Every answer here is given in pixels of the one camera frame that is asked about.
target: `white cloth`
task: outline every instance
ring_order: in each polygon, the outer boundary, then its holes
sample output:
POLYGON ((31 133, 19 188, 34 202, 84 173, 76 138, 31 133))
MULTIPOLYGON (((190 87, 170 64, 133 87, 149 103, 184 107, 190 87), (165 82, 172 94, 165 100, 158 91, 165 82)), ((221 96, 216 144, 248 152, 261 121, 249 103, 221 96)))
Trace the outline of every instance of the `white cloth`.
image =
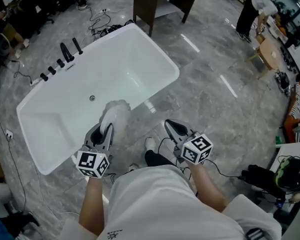
MULTIPOLYGON (((178 168, 162 165, 131 171, 115 181, 98 240, 244 240, 252 228, 266 231, 268 239, 281 239, 279 223, 244 195, 220 213, 196 198, 178 168)), ((93 237, 67 221, 59 239, 93 237)))
POLYGON ((251 0, 254 9, 263 10, 265 16, 274 15, 278 12, 277 7, 271 0, 251 0))

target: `sofa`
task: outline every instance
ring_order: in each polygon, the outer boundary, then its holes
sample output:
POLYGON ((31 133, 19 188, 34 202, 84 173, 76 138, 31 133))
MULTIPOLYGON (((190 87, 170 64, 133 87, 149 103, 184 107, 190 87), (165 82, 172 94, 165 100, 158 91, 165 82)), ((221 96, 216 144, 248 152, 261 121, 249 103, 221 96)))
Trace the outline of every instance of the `sofa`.
POLYGON ((300 81, 291 91, 288 115, 283 127, 287 143, 300 142, 300 81))

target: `shoe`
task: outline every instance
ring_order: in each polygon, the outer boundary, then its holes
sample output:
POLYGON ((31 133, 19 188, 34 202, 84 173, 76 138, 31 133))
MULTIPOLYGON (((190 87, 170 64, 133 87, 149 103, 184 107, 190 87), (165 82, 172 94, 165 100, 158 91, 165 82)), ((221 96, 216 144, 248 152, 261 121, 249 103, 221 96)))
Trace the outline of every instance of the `shoe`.
POLYGON ((135 163, 132 163, 132 164, 129 166, 128 172, 135 171, 135 170, 138 170, 138 169, 139 169, 139 166, 136 165, 135 163))
POLYGON ((152 137, 146 138, 146 140, 145 140, 145 150, 146 151, 148 151, 148 150, 155 151, 156 146, 157 145, 156 145, 154 138, 152 138, 152 137))
POLYGON ((29 39, 25 39, 23 42, 24 48, 28 48, 29 46, 29 39))
POLYGON ((31 213, 29 213, 25 216, 27 216, 29 222, 32 222, 32 223, 36 224, 38 227, 40 227, 39 222, 37 221, 37 219, 31 213))
POLYGON ((20 49, 17 49, 16 51, 15 51, 15 54, 14 54, 14 56, 16 57, 16 59, 18 60, 18 59, 20 59, 20 57, 21 57, 21 50, 20 49))
POLYGON ((85 9, 87 9, 87 4, 86 4, 86 3, 83 3, 83 4, 78 5, 78 10, 79 10, 79 11, 83 11, 83 10, 85 10, 85 9))
POLYGON ((241 40, 246 40, 245 35, 239 33, 238 31, 236 31, 236 33, 238 34, 238 36, 241 38, 241 40))
POLYGON ((247 36, 246 34, 244 34, 244 38, 248 43, 252 42, 250 36, 247 36))

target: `white bathtub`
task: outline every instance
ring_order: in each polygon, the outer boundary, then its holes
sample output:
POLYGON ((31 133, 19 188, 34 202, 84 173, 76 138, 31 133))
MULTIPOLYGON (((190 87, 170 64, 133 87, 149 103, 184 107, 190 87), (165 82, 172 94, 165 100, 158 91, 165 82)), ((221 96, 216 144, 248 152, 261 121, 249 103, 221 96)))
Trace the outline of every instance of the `white bathtub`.
POLYGON ((126 100, 134 109, 179 76, 178 67, 135 24, 74 57, 38 83, 16 109, 27 147, 44 175, 81 148, 109 101, 126 100))

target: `brown desk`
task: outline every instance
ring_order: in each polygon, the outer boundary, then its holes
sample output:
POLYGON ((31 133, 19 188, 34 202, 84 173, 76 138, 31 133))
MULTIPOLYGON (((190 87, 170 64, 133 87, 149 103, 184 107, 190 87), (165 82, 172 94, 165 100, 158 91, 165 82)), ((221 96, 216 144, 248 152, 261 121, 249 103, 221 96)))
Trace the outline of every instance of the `brown desk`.
POLYGON ((156 17, 181 11, 184 13, 182 23, 185 23, 192 5, 195 2, 195 0, 162 1, 163 2, 160 2, 160 0, 133 0, 133 20, 136 21, 138 16, 150 26, 148 33, 149 37, 151 37, 156 17))
POLYGON ((256 49, 256 54, 251 56, 250 58, 247 58, 245 61, 251 61, 252 59, 256 58, 257 56, 260 56, 260 58, 263 60, 264 64, 267 68, 265 68, 261 74, 257 77, 258 79, 262 78, 268 71, 270 70, 278 70, 279 65, 281 63, 280 56, 281 53, 277 49, 277 47, 268 39, 265 39, 260 46, 256 49), (276 57, 274 58, 272 56, 272 53, 275 52, 276 57))

